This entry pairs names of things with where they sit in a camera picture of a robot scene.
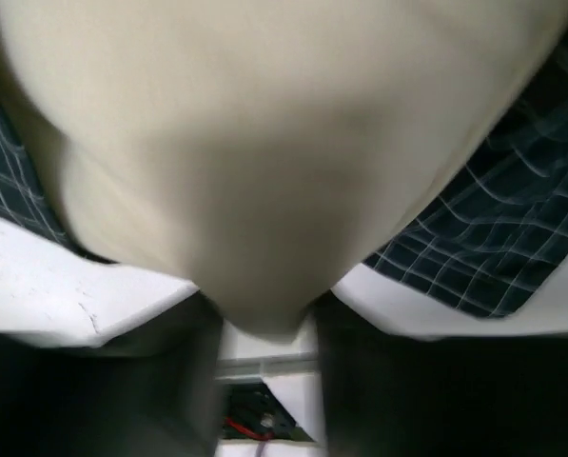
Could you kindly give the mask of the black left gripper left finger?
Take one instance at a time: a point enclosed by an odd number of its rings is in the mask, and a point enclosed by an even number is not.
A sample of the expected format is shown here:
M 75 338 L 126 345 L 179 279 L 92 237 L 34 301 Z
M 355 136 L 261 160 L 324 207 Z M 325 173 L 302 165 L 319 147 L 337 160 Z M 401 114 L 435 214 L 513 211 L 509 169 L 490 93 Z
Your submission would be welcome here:
M 223 318 L 201 294 L 100 348 L 0 334 L 0 456 L 211 456 Z

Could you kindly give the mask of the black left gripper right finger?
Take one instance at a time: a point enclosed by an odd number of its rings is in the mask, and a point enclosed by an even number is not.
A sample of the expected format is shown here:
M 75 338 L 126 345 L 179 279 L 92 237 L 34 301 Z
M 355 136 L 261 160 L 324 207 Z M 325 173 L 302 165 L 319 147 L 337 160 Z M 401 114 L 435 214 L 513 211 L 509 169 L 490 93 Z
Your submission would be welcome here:
M 385 333 L 314 306 L 332 456 L 568 457 L 568 338 Z

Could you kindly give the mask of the dark checked pillowcase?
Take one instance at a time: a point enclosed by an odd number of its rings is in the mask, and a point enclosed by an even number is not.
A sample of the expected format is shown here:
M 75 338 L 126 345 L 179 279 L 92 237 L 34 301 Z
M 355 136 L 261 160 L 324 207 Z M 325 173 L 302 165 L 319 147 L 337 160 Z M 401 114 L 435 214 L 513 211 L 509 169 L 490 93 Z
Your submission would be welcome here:
M 48 205 L 0 102 L 0 217 L 102 264 Z M 568 29 L 442 191 L 359 262 L 449 308 L 500 319 L 568 255 Z

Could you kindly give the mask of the cream pillow with bear print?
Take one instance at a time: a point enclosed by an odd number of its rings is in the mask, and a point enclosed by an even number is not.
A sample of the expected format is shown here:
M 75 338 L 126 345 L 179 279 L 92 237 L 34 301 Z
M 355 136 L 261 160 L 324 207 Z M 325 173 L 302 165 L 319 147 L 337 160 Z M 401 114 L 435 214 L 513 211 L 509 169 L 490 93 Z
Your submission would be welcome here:
M 567 27 L 568 1 L 0 1 L 0 102 L 75 242 L 278 337 Z

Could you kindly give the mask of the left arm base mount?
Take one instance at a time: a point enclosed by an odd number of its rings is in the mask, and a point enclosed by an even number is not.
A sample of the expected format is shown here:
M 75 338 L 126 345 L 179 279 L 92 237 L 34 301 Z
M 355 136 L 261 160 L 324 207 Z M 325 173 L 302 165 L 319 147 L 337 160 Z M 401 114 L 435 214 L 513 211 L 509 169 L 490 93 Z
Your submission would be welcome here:
M 325 444 L 315 354 L 223 360 L 217 379 L 225 386 L 224 439 Z

